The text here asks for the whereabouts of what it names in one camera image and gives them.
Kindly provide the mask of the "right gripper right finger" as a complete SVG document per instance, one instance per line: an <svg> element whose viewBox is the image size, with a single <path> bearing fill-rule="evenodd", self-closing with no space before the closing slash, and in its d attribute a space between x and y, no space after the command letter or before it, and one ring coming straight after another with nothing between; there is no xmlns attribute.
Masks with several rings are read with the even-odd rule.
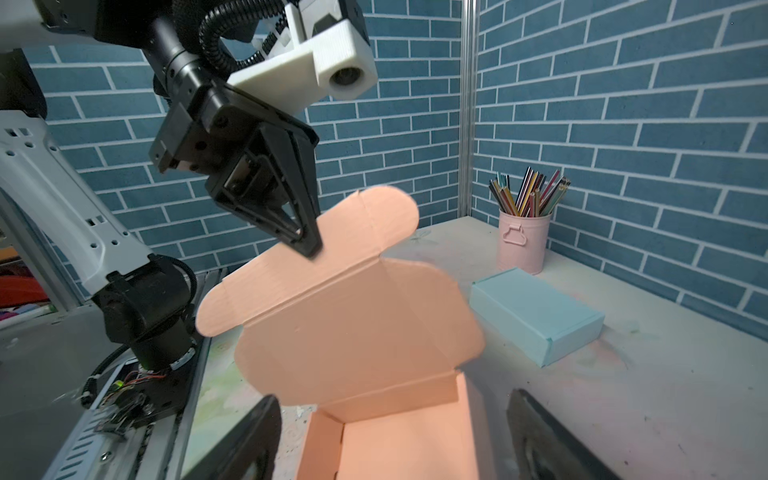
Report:
<svg viewBox="0 0 768 480"><path fill-rule="evenodd" d="M521 479L619 479L528 391L511 392L506 414Z"/></svg>

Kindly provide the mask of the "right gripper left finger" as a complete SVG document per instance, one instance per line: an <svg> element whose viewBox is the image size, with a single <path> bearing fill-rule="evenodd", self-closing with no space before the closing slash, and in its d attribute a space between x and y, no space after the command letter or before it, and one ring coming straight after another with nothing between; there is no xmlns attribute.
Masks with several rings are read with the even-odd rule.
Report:
<svg viewBox="0 0 768 480"><path fill-rule="evenodd" d="M266 395L182 478L270 480L281 431L278 398Z"/></svg>

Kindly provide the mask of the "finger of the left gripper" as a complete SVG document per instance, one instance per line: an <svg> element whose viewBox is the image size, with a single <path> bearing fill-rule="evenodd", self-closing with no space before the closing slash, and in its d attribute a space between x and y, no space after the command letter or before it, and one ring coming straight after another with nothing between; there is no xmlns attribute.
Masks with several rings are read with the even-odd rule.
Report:
<svg viewBox="0 0 768 480"><path fill-rule="evenodd" d="M323 246L317 223L318 143L315 131L302 122L262 122L208 177L206 190L220 208L313 258Z"/></svg>

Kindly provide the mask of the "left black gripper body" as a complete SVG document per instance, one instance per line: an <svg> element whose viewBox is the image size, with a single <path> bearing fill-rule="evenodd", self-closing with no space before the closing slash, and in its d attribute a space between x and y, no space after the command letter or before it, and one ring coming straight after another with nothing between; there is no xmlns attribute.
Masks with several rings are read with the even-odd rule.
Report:
<svg viewBox="0 0 768 480"><path fill-rule="evenodd" d="M279 109L221 83L185 88L160 127L150 159L162 173L206 176L206 192L213 198L279 198L279 182L268 163L247 150L260 124L281 119Z"/></svg>

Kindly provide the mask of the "mint green paper box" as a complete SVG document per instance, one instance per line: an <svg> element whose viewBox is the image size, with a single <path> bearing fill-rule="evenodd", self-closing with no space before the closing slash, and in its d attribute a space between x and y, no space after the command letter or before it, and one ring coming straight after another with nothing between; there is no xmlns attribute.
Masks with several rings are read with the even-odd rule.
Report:
<svg viewBox="0 0 768 480"><path fill-rule="evenodd" d="M537 366L596 340L605 314L514 268L472 284L469 305Z"/></svg>

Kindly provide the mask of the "pink paper box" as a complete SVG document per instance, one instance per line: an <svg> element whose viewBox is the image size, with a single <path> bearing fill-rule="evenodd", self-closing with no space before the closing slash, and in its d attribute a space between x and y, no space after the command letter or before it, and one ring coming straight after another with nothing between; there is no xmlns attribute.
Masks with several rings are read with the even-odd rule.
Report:
<svg viewBox="0 0 768 480"><path fill-rule="evenodd" d="M456 281L433 265L388 258L419 212L376 186L318 219L307 259L278 244L202 300L197 330L242 332L235 363L257 391L313 413L301 479L491 479L478 392L460 366L484 335Z"/></svg>

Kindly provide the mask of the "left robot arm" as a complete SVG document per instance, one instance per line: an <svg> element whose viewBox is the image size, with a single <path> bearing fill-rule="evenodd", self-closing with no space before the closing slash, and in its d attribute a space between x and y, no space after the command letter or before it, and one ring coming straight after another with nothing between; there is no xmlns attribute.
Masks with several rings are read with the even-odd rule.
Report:
<svg viewBox="0 0 768 480"><path fill-rule="evenodd" d="M206 177L215 204L305 257L322 247L315 131L232 87L233 73L275 59L332 26L363 32L355 2L5 1L1 5L1 187L73 264L106 334L131 351L135 376L110 396L106 428L143 426L186 405L198 346L197 280L183 261L133 237L51 138L47 103L25 45L87 36L134 47L170 105L152 146L160 171Z"/></svg>

